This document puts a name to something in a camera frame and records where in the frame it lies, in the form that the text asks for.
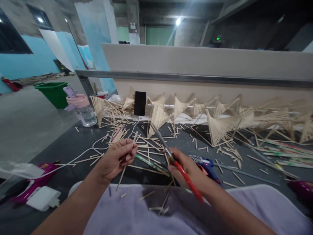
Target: water bottle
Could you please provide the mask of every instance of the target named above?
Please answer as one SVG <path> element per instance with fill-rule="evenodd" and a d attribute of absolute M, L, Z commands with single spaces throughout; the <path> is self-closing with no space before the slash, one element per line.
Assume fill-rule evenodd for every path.
<path fill-rule="evenodd" d="M 94 109 L 91 107 L 88 98 L 84 94 L 77 94 L 76 90 L 71 87 L 64 87 L 63 90 L 68 94 L 66 97 L 68 106 L 66 111 L 75 111 L 77 117 L 84 127 L 91 127 L 95 125 L 97 117 L 95 116 Z"/>

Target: black phone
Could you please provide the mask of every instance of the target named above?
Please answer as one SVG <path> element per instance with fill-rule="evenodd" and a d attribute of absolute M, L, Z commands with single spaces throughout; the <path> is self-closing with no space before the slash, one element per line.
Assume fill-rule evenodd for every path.
<path fill-rule="evenodd" d="M 135 91 L 135 108 L 134 114 L 137 116 L 144 116 L 146 112 L 146 95 L 142 91 Z"/>

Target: green bucket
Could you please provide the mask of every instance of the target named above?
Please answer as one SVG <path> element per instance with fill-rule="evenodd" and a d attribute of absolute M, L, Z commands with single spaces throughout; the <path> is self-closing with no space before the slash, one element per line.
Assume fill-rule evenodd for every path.
<path fill-rule="evenodd" d="M 68 105 L 67 94 L 63 90 L 66 86 L 67 83 L 39 83 L 34 85 L 35 89 L 41 91 L 57 109 L 64 109 Z"/>

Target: red scissors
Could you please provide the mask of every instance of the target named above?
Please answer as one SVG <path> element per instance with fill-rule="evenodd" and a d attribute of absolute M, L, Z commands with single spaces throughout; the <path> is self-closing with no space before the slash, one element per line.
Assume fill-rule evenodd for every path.
<path fill-rule="evenodd" d="M 195 185 L 192 183 L 191 179 L 189 178 L 189 176 L 187 175 L 187 173 L 184 171 L 184 169 L 182 168 L 182 166 L 175 160 L 175 158 L 173 157 L 172 153 L 170 152 L 169 147 L 167 146 L 167 144 L 165 143 L 161 133 L 156 129 L 156 127 L 154 126 L 154 124 L 151 122 L 151 126 L 152 129 L 154 130 L 154 132 L 157 134 L 161 144 L 165 147 L 165 151 L 166 153 L 170 156 L 170 159 L 172 160 L 173 164 L 175 165 L 175 167 L 179 170 L 179 172 L 183 175 L 184 179 L 187 181 L 191 191 L 193 192 L 193 194 L 195 195 L 195 197 L 200 201 L 200 202 L 204 202 L 203 197 L 201 196 L 200 192 L 198 191 L 198 189 L 196 189 Z"/>

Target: scissor handle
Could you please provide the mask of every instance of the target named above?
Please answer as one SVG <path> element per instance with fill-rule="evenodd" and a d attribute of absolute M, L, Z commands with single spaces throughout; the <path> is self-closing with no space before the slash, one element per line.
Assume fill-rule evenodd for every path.
<path fill-rule="evenodd" d="M 181 165 L 179 165 L 179 163 L 177 161 L 174 162 L 175 167 L 179 170 L 180 173 L 182 173 L 184 179 L 187 181 L 191 191 L 193 192 L 193 194 L 195 195 L 195 197 L 202 203 L 204 203 L 203 197 L 200 194 L 200 192 L 198 191 L 198 189 L 195 187 L 195 185 L 192 183 L 191 179 L 189 178 L 189 176 L 187 175 L 187 173 L 184 171 L 184 169 L 182 168 Z"/>

